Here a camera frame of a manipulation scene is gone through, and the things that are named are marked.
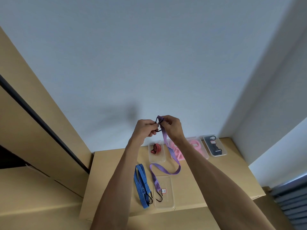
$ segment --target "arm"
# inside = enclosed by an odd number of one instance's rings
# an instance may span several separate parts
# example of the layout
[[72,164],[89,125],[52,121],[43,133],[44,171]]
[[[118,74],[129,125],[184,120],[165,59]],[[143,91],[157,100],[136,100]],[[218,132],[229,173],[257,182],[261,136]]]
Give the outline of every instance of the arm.
[[139,120],[136,124],[124,154],[98,204],[91,230],[126,229],[138,151],[147,136],[156,134],[157,127],[158,124],[152,120]]
[[186,140],[180,120],[172,116],[163,118],[162,126],[185,157],[219,227],[222,230],[274,230],[250,197]]

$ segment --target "forearm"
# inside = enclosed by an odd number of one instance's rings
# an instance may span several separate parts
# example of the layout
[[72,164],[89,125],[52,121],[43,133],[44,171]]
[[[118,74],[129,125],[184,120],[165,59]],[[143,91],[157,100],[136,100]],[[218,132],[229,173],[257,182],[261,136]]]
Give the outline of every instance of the forearm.
[[274,229],[248,195],[185,139],[176,143],[221,229]]
[[126,229],[139,147],[139,143],[129,140],[98,204],[91,230]]

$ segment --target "rolled red strap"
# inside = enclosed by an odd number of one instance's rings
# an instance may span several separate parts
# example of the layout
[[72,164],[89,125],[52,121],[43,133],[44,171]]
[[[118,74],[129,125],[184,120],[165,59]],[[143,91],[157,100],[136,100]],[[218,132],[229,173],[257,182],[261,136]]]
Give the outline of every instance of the rolled red strap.
[[156,154],[157,152],[161,151],[161,145],[158,143],[155,143],[153,146],[153,149],[150,151],[152,154]]

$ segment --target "container with pink items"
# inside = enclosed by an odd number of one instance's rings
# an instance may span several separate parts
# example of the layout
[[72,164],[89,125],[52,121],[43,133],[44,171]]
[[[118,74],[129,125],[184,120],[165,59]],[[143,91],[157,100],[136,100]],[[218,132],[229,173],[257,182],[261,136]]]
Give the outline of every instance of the container with pink items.
[[[206,159],[209,159],[209,154],[207,150],[205,149],[202,141],[198,137],[190,137],[187,138],[188,142],[193,145],[193,147]],[[174,144],[174,142],[171,139],[168,139],[168,144],[171,149],[174,150],[175,156],[179,161],[185,160],[183,157],[181,151],[177,147],[177,145]]]

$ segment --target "pink item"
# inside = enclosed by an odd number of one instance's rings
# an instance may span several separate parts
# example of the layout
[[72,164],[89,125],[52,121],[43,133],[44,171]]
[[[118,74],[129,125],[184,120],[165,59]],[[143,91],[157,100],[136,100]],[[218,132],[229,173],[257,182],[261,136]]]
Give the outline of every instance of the pink item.
[[[188,139],[189,143],[191,145],[193,145],[194,149],[196,149],[203,157],[204,156],[204,152],[201,149],[201,143],[198,140],[195,139]],[[174,150],[175,156],[177,157],[177,159],[179,161],[185,160],[184,156],[182,155],[181,151],[179,150],[179,148],[174,144],[173,141],[169,142],[169,147],[171,149]]]

